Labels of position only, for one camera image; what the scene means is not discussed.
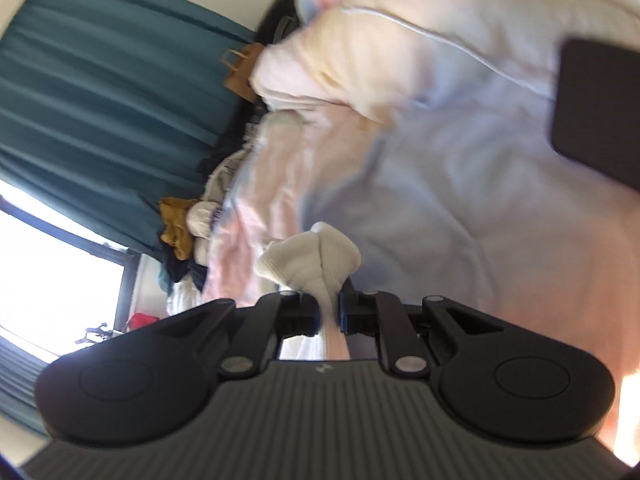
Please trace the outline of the cream white knit garment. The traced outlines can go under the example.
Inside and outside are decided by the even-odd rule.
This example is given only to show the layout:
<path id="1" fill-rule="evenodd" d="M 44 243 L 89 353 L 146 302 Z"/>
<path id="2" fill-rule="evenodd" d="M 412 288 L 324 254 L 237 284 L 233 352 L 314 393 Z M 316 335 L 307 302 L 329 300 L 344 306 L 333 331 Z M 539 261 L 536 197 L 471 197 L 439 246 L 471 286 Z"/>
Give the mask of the cream white knit garment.
<path id="1" fill-rule="evenodd" d="M 309 231 L 270 243 L 254 264 L 254 272 L 314 297 L 321 320 L 319 358 L 347 361 L 347 342 L 338 322 L 338 294 L 360 264 L 360 251 L 345 234 L 317 222 Z"/>

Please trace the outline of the white puffy duvet pile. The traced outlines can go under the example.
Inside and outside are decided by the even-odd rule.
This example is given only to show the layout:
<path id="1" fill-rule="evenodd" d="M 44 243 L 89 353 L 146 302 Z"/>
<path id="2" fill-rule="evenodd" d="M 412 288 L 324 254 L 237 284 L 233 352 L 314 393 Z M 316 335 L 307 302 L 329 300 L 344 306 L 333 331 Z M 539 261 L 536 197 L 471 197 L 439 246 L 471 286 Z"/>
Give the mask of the white puffy duvet pile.
<path id="1" fill-rule="evenodd" d="M 167 299 L 166 312 L 169 316 L 191 310 L 203 303 L 201 292 L 195 286 L 190 275 L 172 286 Z"/>

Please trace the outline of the black garment on pile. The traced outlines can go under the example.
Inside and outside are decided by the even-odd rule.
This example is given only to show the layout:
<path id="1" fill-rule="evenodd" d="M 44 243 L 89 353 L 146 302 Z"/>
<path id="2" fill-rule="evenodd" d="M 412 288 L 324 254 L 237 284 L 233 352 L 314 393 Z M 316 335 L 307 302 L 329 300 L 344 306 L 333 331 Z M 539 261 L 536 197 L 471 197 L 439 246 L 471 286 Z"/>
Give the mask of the black garment on pile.
<path id="1" fill-rule="evenodd" d="M 179 260 L 174 252 L 174 248 L 166 243 L 160 244 L 160 274 L 158 274 L 158 284 L 163 292 L 171 295 L 174 285 L 179 283 L 186 276 L 190 276 L 196 289 L 201 292 L 204 288 L 208 270 L 206 266 L 201 266 L 193 259 Z"/>

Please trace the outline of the beige jacket purple patch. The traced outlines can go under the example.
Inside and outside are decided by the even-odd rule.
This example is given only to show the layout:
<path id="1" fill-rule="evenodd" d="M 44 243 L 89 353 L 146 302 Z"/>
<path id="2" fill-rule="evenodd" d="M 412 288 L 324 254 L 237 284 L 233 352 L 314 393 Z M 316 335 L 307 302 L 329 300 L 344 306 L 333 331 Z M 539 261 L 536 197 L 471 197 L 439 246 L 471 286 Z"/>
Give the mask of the beige jacket purple patch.
<path id="1" fill-rule="evenodd" d="M 239 151 L 226 157 L 209 175 L 201 199 L 186 213 L 186 227 L 191 235 L 210 239 L 235 174 L 252 151 L 250 144 L 245 144 Z"/>

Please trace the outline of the mustard yellow garment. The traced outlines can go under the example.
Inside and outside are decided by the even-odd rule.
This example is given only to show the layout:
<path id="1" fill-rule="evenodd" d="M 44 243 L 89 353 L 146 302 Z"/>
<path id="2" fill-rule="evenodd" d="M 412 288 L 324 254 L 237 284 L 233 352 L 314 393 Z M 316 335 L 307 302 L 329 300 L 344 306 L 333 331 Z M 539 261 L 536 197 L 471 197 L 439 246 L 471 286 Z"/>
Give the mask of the mustard yellow garment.
<path id="1" fill-rule="evenodd" d="M 193 254 L 193 235 L 186 225 L 186 216 L 198 200 L 164 197 L 160 200 L 160 218 L 164 229 L 160 240 L 172 248 L 180 261 L 189 260 Z"/>

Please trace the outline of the red cloth on rack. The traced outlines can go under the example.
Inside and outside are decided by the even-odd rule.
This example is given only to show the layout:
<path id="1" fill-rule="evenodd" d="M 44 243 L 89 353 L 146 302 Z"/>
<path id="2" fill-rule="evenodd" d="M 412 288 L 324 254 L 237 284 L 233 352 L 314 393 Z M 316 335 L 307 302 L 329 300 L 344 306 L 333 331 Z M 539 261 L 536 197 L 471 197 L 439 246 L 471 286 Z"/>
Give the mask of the red cloth on rack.
<path id="1" fill-rule="evenodd" d="M 131 315 L 131 318 L 128 320 L 125 330 L 127 333 L 133 332 L 134 330 L 140 330 L 140 328 L 152 325 L 158 322 L 160 319 L 157 316 L 145 314 L 142 312 L 136 312 Z"/>

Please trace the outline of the silver tripod stand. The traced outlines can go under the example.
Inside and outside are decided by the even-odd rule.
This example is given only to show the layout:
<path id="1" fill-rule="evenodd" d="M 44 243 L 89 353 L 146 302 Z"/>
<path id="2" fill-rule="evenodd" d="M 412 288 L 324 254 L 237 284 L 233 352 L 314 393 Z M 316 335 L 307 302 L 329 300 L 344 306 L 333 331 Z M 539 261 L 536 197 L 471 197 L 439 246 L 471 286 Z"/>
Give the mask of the silver tripod stand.
<path id="1" fill-rule="evenodd" d="M 82 344 L 99 344 L 100 342 L 111 340 L 120 335 L 122 335 L 120 330 L 108 328 L 106 323 L 102 323 L 98 327 L 87 328 L 84 336 L 77 339 L 75 344 L 78 344 L 78 346 Z"/>

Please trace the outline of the pastel pink bed duvet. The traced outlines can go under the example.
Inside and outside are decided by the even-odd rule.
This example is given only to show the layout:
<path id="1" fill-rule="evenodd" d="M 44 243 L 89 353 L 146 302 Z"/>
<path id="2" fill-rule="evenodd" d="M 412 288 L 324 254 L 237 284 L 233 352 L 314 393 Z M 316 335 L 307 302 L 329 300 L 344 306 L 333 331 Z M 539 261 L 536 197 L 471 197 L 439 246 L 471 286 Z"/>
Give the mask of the pastel pink bed duvet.
<path id="1" fill-rule="evenodd" d="M 448 297 L 597 356 L 616 381 L 600 436 L 639 452 L 639 196 L 552 150 L 560 49 L 637 49 L 639 0 L 298 0 L 262 51 L 267 104 L 209 243 L 205 300 L 278 286 L 270 243 L 324 222 L 350 279 Z"/>

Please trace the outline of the brown paper bag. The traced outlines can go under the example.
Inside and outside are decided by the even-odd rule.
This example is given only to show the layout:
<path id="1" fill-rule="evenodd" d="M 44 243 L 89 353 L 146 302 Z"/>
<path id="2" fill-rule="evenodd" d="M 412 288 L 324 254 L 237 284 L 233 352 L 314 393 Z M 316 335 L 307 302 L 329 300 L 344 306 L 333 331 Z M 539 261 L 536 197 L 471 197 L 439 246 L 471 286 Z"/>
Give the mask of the brown paper bag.
<path id="1" fill-rule="evenodd" d="M 220 58 L 220 62 L 228 68 L 224 86 L 250 103 L 254 103 L 257 98 L 250 85 L 250 76 L 264 49 L 263 44 L 254 42 L 254 44 L 246 44 L 240 50 L 228 49 Z"/>

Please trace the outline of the teal curtain left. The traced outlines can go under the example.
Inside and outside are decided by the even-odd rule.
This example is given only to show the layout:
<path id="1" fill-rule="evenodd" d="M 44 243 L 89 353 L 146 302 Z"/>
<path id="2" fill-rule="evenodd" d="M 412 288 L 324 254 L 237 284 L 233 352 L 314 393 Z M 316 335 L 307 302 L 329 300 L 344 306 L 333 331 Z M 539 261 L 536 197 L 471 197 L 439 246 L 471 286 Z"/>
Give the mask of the teal curtain left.
<path id="1" fill-rule="evenodd" d="M 44 438 L 49 434 L 36 407 L 35 386 L 42 371 L 57 358 L 1 329 L 1 414 Z"/>

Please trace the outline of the teal curtain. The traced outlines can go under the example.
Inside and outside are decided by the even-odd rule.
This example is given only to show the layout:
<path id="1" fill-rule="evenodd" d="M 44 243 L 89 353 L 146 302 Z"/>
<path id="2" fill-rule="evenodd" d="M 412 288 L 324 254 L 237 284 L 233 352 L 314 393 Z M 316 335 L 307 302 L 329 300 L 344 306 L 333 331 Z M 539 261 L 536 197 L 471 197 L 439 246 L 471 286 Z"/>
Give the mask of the teal curtain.
<path id="1" fill-rule="evenodd" d="M 3 181 L 158 256 L 160 201 L 200 196 L 239 106 L 222 55 L 252 37 L 186 0 L 25 0 L 1 40 Z"/>
<path id="2" fill-rule="evenodd" d="M 36 407 L 35 386 L 42 371 L 57 358 L 1 329 L 1 414 L 44 438 L 49 434 Z"/>

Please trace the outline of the teal curtain right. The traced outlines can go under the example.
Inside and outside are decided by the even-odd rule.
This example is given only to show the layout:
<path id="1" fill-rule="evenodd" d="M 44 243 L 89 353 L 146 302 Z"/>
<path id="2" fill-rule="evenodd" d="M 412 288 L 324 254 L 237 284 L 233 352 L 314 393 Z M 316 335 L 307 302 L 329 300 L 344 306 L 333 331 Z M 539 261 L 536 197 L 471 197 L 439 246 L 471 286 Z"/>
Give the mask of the teal curtain right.
<path id="1" fill-rule="evenodd" d="M 239 106 L 222 55 L 252 37 L 186 0 L 25 0 L 1 40 L 3 181 L 158 256 L 160 201 L 200 196 Z"/>

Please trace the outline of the black tablet on bed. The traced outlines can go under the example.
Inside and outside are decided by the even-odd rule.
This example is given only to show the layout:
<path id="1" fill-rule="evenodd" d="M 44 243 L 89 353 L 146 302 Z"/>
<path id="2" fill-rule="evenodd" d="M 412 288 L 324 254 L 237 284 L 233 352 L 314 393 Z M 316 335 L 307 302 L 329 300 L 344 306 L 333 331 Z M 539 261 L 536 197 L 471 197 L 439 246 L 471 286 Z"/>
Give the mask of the black tablet on bed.
<path id="1" fill-rule="evenodd" d="M 639 53 L 604 42 L 568 40 L 561 49 L 551 145 L 637 191 Z"/>

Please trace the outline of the window with black frame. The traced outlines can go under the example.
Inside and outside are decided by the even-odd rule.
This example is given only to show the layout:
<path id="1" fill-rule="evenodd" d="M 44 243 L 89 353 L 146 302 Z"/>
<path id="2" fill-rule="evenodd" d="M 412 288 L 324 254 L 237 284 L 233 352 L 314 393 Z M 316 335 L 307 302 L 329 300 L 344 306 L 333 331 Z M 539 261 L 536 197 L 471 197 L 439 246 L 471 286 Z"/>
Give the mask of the window with black frame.
<path id="1" fill-rule="evenodd" d="M 1 328 L 56 356 L 106 323 L 124 331 L 140 255 L 1 185 Z"/>

